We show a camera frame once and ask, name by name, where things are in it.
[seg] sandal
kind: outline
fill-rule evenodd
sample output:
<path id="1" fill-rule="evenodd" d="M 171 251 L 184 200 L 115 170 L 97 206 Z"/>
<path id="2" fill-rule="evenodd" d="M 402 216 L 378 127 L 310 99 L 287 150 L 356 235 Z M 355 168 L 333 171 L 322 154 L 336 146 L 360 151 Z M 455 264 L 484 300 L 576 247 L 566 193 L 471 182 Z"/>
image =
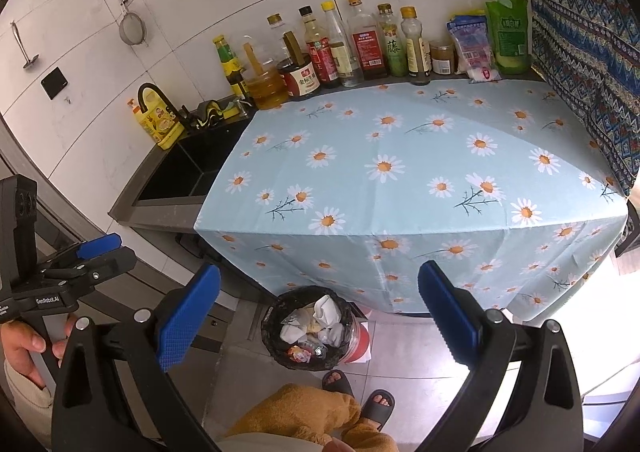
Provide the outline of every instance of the sandal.
<path id="1" fill-rule="evenodd" d="M 334 372 L 340 374 L 340 379 L 328 384 L 327 380 L 332 374 L 334 374 Z M 322 378 L 322 390 L 327 390 L 328 392 L 341 392 L 342 394 L 349 394 L 349 396 L 353 398 L 353 390 L 351 389 L 351 384 L 349 383 L 347 376 L 339 369 L 334 369 L 333 371 L 329 371 L 324 375 L 324 377 Z"/>
<path id="2" fill-rule="evenodd" d="M 378 395 L 385 398 L 389 402 L 389 405 L 381 405 L 380 403 L 374 402 L 373 399 Z M 385 423 L 391 417 L 391 413 L 394 411 L 395 406 L 396 400 L 391 395 L 391 393 L 379 388 L 378 390 L 374 390 L 371 394 L 369 394 L 367 403 L 365 403 L 362 407 L 360 417 L 380 423 L 380 427 L 378 428 L 378 430 L 382 430 L 382 427 L 384 427 Z"/>

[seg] fuzzy orange pants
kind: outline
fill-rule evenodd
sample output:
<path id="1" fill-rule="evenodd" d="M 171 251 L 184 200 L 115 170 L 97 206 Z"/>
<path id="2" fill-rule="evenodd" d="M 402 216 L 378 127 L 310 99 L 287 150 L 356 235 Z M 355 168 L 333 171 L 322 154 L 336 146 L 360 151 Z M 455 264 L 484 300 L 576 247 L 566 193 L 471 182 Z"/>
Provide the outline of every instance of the fuzzy orange pants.
<path id="1" fill-rule="evenodd" d="M 358 419 L 360 404 L 348 394 L 287 384 L 242 416 L 226 436 L 263 432 L 324 446 L 331 432 L 342 429 L 342 440 L 357 451 L 398 452 L 391 436 Z"/>

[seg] red label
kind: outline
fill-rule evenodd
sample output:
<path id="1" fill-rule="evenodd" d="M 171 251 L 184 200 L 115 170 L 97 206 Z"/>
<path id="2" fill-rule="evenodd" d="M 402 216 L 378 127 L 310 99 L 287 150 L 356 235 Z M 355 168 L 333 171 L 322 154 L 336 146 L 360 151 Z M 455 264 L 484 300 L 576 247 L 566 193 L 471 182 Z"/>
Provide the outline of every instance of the red label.
<path id="1" fill-rule="evenodd" d="M 382 50 L 378 43 L 378 36 L 375 31 L 365 31 L 364 33 L 356 33 L 353 35 L 353 41 L 356 44 L 360 65 L 363 70 L 377 69 L 384 67 L 382 60 Z"/>
<path id="2" fill-rule="evenodd" d="M 318 42 L 307 42 L 311 55 L 311 62 L 321 82 L 328 83 L 338 77 L 338 69 L 335 68 L 334 57 L 331 55 L 329 39 L 321 38 Z"/>
<path id="3" fill-rule="evenodd" d="M 292 70 L 280 74 L 287 87 L 289 96 L 305 96 L 310 92 L 314 92 L 320 86 L 316 72 L 311 64 L 306 64 L 299 70 Z"/>

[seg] tablecloth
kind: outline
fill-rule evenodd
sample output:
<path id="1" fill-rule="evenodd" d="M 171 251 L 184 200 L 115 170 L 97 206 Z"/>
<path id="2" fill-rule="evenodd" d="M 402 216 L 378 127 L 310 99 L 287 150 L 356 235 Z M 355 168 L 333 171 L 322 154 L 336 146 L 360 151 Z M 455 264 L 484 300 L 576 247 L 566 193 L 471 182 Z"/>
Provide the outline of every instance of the tablecloth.
<path id="1" fill-rule="evenodd" d="M 543 82 L 440 80 L 258 111 L 196 231 L 274 294 L 303 285 L 424 312 L 434 259 L 483 308 L 530 319 L 612 248 L 625 197 Z"/>

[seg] blue textured finger pad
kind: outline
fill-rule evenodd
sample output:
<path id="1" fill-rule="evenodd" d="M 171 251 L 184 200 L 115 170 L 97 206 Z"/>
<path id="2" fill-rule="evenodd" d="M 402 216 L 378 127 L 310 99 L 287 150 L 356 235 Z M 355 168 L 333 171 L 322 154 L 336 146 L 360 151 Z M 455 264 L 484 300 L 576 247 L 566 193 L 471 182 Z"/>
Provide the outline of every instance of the blue textured finger pad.
<path id="1" fill-rule="evenodd" d="M 454 295 L 454 288 L 429 262 L 420 266 L 418 292 L 433 316 L 453 359 L 473 366 L 478 358 L 480 335 Z"/>
<path id="2" fill-rule="evenodd" d="M 110 233 L 99 239 L 83 242 L 76 251 L 76 257 L 81 260 L 88 260 L 118 249 L 121 245 L 122 239 L 120 236 L 117 233 Z"/>
<path id="3" fill-rule="evenodd" d="M 189 291 L 158 334 L 158 362 L 164 372 L 179 364 L 220 293 L 220 270 L 213 265 L 191 279 Z"/>

